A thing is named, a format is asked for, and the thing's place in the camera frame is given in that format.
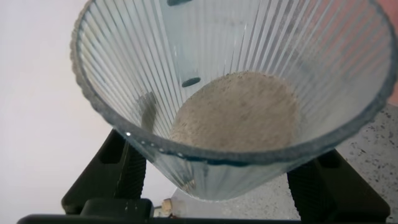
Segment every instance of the glass rim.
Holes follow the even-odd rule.
[[[84,69],[81,67],[81,58],[78,50],[81,21],[92,2],[93,0],[88,1],[80,12],[78,19],[75,22],[74,30],[72,32],[72,41],[70,42],[72,69],[76,75],[76,82],[80,86],[83,95],[91,103],[94,110],[96,110],[106,120],[106,122],[115,128],[127,140],[134,140],[138,144],[140,144],[140,142],[150,144],[152,148],[158,148],[160,153],[181,157],[188,161],[200,161],[213,165],[246,166],[250,164],[264,165],[275,162],[291,162],[310,155],[314,155],[314,157],[318,156],[328,149],[332,149],[337,146],[344,140],[354,136],[365,124],[370,122],[370,120],[372,120],[375,115],[385,107],[387,99],[391,95],[394,89],[394,84],[397,80],[398,48],[395,28],[379,3],[376,0],[368,0],[368,2],[376,8],[377,13],[381,15],[382,20],[390,30],[392,63],[390,64],[389,74],[384,80],[381,89],[375,95],[374,99],[357,116],[329,133],[282,149],[259,152],[222,152],[180,144],[149,133],[135,124],[132,124],[126,118],[123,118],[113,110],[112,107],[105,103],[97,92],[95,92],[84,72]]]

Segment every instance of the granite surface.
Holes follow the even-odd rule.
[[[387,105],[353,138],[336,149],[390,205],[387,222],[398,222],[398,108]],[[202,202],[177,190],[173,205],[181,217],[300,219],[286,174],[225,202]]]

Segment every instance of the ribbed glass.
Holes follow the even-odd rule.
[[[205,200],[237,197],[353,135],[385,104],[397,71],[388,18],[363,0],[90,1],[71,48],[94,109]],[[294,91],[291,146],[232,153],[167,140],[184,101],[245,70],[283,78]]]

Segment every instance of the white wall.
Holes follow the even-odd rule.
[[[71,71],[70,33],[84,3],[0,0],[1,223],[62,213],[61,198],[111,130]],[[148,166],[143,197],[160,205],[174,190]]]

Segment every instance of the speckled countertop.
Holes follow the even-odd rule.
[[[338,152],[390,205],[387,222],[398,222],[398,108],[387,105]],[[286,174],[226,202],[201,202],[177,190],[173,202],[183,217],[300,219]]]

